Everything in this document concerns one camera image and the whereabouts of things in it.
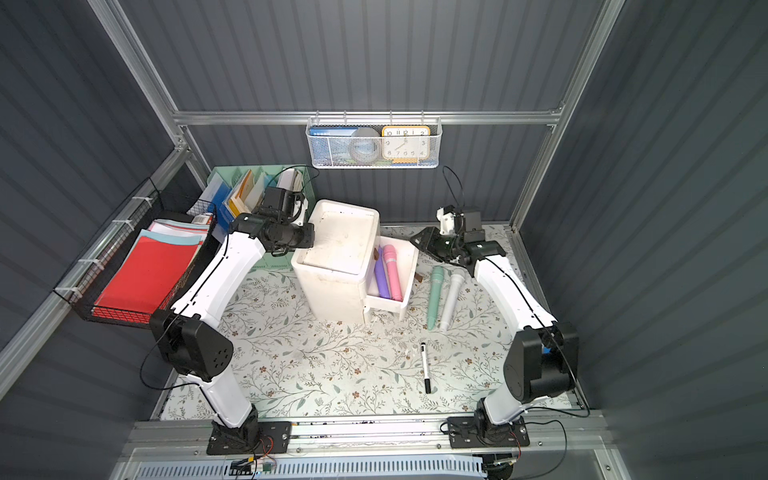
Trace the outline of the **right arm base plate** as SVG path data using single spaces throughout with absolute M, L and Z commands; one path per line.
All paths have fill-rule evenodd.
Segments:
M 453 449 L 528 447 L 530 438 L 522 417 L 495 425 L 474 416 L 448 417 L 440 427 Z

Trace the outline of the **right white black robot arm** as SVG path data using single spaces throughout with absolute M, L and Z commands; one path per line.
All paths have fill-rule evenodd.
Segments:
M 512 335 L 503 384 L 479 402 L 482 419 L 491 425 L 510 423 L 527 410 L 541 409 L 545 398 L 581 393 L 575 327 L 556 320 L 537 301 L 498 242 L 444 236 L 437 227 L 426 227 L 409 241 L 433 260 L 467 271 L 493 300 Z

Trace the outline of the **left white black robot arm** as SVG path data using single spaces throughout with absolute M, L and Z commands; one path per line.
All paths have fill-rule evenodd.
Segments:
M 314 240 L 315 226 L 307 220 L 298 225 L 291 217 L 242 214 L 189 290 L 152 315 L 150 327 L 161 356 L 183 386 L 201 391 L 219 425 L 240 429 L 256 416 L 230 366 L 233 343 L 219 331 L 226 306 L 265 254 L 308 249 Z

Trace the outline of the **white plastic drawer unit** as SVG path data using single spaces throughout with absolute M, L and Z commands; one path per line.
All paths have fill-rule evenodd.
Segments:
M 309 222 L 314 226 L 313 246 L 296 250 L 291 265 L 311 312 L 322 322 L 363 324 L 379 212 L 320 200 Z

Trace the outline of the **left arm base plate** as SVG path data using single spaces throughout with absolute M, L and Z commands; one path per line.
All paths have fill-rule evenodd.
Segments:
M 263 453 L 283 454 L 288 450 L 291 422 L 253 421 L 231 428 L 212 422 L 206 454 L 210 456 Z

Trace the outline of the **white microphone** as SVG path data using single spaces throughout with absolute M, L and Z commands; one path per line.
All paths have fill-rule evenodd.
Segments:
M 464 270 L 454 270 L 450 276 L 450 287 L 440 319 L 440 329 L 442 331 L 448 331 L 451 326 L 458 298 L 466 277 L 467 273 Z

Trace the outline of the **green microphone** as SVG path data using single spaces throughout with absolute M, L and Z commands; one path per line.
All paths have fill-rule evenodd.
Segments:
M 427 321 L 426 321 L 426 326 L 428 330 L 433 330 L 437 325 L 439 305 L 440 305 L 444 279 L 445 279 L 445 269 L 440 265 L 434 266 L 430 275 L 430 290 L 429 290 Z

